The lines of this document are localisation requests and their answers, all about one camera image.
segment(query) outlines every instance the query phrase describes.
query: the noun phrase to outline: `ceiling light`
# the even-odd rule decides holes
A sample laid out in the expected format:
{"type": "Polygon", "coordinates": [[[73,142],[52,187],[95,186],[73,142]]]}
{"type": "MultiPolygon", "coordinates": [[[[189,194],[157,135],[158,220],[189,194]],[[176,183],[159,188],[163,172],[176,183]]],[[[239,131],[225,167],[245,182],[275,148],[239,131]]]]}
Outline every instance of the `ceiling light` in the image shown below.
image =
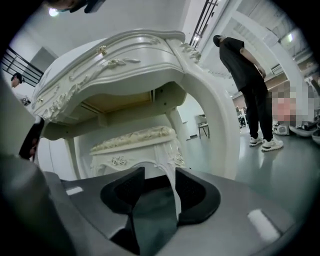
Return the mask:
{"type": "Polygon", "coordinates": [[[292,42],[292,40],[294,39],[293,36],[292,36],[292,34],[289,34],[289,35],[288,35],[288,39],[289,39],[289,42],[292,42]]]}
{"type": "Polygon", "coordinates": [[[59,14],[59,12],[57,11],[57,9],[54,9],[54,8],[50,8],[49,9],[49,15],[51,16],[51,17],[55,17],[55,16],[57,16],[59,14]]]}

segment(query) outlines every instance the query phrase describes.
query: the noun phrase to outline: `white ornate furniture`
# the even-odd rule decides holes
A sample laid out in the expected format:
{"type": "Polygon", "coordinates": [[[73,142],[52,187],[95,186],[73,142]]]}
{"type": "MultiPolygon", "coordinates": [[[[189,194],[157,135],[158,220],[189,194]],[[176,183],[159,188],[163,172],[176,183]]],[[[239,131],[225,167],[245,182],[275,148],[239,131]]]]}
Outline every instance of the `white ornate furniture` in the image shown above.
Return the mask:
{"type": "Polygon", "coordinates": [[[95,145],[90,155],[94,177],[150,163],[151,166],[145,171],[146,178],[161,176],[165,172],[174,185],[175,168],[185,167],[175,130],[166,126],[109,139],[95,145]]]}
{"type": "Polygon", "coordinates": [[[233,102],[184,41],[179,31],[132,30],[80,46],[46,70],[32,109],[46,120],[44,137],[66,139],[78,179],[74,137],[136,119],[166,114],[185,155],[186,135],[176,106],[186,93],[203,108],[212,133],[212,173],[235,178],[240,138],[233,102]]]}

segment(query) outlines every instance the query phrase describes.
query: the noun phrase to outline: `black t-shirt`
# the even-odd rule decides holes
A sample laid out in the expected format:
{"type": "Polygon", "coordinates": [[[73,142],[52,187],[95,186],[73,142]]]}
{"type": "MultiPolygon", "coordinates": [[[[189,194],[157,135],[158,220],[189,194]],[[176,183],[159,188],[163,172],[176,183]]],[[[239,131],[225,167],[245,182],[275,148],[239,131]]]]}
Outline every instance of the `black t-shirt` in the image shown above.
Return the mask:
{"type": "Polygon", "coordinates": [[[220,60],[231,73],[238,91],[247,85],[263,81],[256,66],[240,53],[243,41],[227,37],[220,43],[220,60]]]}

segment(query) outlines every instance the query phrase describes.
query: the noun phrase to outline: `gray floor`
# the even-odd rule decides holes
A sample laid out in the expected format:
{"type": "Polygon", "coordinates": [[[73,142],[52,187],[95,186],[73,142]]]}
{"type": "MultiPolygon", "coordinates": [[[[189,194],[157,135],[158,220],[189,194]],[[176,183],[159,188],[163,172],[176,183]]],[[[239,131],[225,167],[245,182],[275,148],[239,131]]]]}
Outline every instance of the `gray floor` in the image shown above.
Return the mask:
{"type": "MultiPolygon", "coordinates": [[[[296,135],[277,138],[284,148],[262,152],[260,146],[249,147],[250,135],[246,128],[241,129],[236,181],[277,202],[300,220],[320,185],[320,146],[311,138],[296,135]]],[[[209,143],[205,135],[187,141],[193,170],[210,173],[209,143]]]]}

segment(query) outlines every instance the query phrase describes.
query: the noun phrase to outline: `railing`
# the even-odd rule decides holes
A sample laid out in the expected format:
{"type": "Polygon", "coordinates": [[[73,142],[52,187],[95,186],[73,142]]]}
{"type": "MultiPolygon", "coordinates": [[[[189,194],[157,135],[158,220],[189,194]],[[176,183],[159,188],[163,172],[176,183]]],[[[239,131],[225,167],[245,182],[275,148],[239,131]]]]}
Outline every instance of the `railing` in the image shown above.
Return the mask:
{"type": "Polygon", "coordinates": [[[40,69],[16,53],[11,47],[8,47],[3,55],[1,67],[12,76],[16,72],[21,73],[24,81],[33,87],[36,87],[44,74],[40,69]]]}
{"type": "Polygon", "coordinates": [[[206,0],[203,6],[200,18],[196,24],[195,30],[193,32],[192,38],[189,45],[193,46],[195,49],[198,47],[201,38],[203,37],[206,28],[208,27],[209,20],[214,16],[214,9],[218,6],[218,0],[206,0]]]}

